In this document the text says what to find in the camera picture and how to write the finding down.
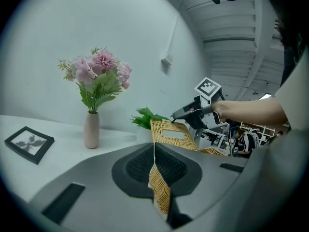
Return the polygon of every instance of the pink flower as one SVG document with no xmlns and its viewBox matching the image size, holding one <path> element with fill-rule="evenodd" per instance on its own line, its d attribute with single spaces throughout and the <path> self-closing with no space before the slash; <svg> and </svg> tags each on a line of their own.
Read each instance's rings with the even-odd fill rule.
<svg viewBox="0 0 309 232">
<path fill-rule="evenodd" d="M 92 83 L 92 79 L 96 78 L 96 74 L 89 67 L 87 59 L 78 58 L 74 61 L 74 66 L 76 68 L 76 79 L 79 82 L 84 82 L 86 85 Z"/>
<path fill-rule="evenodd" d="M 87 62 L 88 62 L 89 67 L 92 69 L 92 71 L 96 75 L 101 75 L 102 74 L 102 72 L 104 70 L 104 67 L 102 65 L 96 64 L 92 57 L 87 58 Z"/>
<path fill-rule="evenodd" d="M 125 84 L 126 81 L 130 77 L 132 69 L 130 68 L 128 63 L 121 62 L 119 66 L 117 67 L 117 79 L 121 84 Z"/>
<path fill-rule="evenodd" d="M 117 64 L 117 59 L 108 50 L 100 50 L 93 56 L 93 61 L 95 64 L 99 64 L 103 69 L 109 71 L 114 68 Z"/>
<path fill-rule="evenodd" d="M 125 83 L 122 84 L 122 87 L 123 87 L 124 89 L 128 89 L 129 86 L 130 86 L 129 81 L 126 81 Z"/>
</svg>

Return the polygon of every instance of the black mesh pad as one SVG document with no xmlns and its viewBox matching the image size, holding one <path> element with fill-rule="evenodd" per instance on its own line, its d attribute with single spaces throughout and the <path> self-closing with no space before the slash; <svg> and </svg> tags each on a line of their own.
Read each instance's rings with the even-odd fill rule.
<svg viewBox="0 0 309 232">
<path fill-rule="evenodd" d="M 186 164 L 158 147 L 155 149 L 155 164 L 169 187 L 188 172 Z"/>
<path fill-rule="evenodd" d="M 150 147 L 134 158 L 126 165 L 128 175 L 138 182 L 148 185 L 149 172 L 154 164 L 154 148 Z"/>
</svg>

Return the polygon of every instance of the white table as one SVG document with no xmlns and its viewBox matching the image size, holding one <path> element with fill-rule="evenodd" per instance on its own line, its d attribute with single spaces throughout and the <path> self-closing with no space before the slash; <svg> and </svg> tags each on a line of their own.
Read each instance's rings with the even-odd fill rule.
<svg viewBox="0 0 309 232">
<path fill-rule="evenodd" d="M 9 149 L 4 140 L 28 126 L 55 142 L 38 165 Z M 32 118 L 0 116 L 0 167 L 5 185 L 13 193 L 29 202 L 48 182 L 77 163 L 92 156 L 136 145 L 136 134 L 100 129 L 100 143 L 87 149 L 83 143 L 83 127 Z"/>
</svg>

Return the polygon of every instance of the picture frame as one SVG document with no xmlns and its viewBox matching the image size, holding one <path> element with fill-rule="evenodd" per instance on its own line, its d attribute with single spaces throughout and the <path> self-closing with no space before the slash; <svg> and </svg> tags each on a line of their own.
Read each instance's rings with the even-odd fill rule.
<svg viewBox="0 0 309 232">
<path fill-rule="evenodd" d="M 37 165 L 54 141 L 53 137 L 44 135 L 27 126 L 4 140 L 11 150 Z"/>
</svg>

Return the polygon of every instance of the ceiling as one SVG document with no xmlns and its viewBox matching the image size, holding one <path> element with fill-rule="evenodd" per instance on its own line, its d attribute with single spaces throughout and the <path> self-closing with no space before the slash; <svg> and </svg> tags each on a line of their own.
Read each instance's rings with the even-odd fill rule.
<svg viewBox="0 0 309 232">
<path fill-rule="evenodd" d="M 211 78 L 227 100 L 257 100 L 278 90 L 283 46 L 268 0 L 178 1 L 194 21 L 211 60 Z"/>
</svg>

